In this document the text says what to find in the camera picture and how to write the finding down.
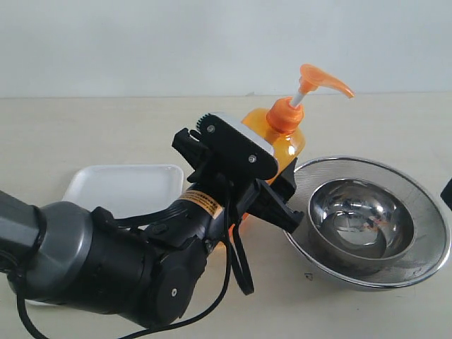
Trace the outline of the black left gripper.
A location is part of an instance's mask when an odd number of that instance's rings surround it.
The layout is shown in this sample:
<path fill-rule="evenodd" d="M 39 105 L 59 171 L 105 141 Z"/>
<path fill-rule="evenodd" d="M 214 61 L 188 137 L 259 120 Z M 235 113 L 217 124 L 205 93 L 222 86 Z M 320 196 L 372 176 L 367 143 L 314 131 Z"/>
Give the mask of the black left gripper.
<path fill-rule="evenodd" d="M 174 135 L 172 147 L 194 169 L 187 180 L 191 186 L 185 195 L 200 201 L 203 207 L 217 210 L 226 204 L 226 195 L 231 194 L 232 205 L 237 214 L 247 218 L 250 214 L 276 227 L 293 233 L 304 219 L 302 211 L 290 209 L 284 201 L 294 195 L 295 166 L 297 158 L 273 181 L 273 190 L 266 182 L 257 182 L 258 193 L 246 194 L 246 190 L 257 178 L 240 171 L 214 153 L 201 140 L 195 130 L 182 129 Z"/>

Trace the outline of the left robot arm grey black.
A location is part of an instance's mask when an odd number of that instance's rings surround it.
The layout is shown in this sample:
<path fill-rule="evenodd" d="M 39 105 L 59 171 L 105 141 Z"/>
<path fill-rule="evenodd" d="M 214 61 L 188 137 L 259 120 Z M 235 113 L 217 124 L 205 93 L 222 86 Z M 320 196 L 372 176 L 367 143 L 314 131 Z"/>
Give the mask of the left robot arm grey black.
<path fill-rule="evenodd" d="M 106 209 L 60 201 L 44 207 L 1 195 L 1 272 L 25 301 L 118 314 L 146 330 L 183 316 L 214 248 L 231 246 L 244 214 L 288 232 L 295 160 L 238 132 L 179 131 L 172 145 L 192 166 L 189 188 L 166 209 L 116 219 Z"/>

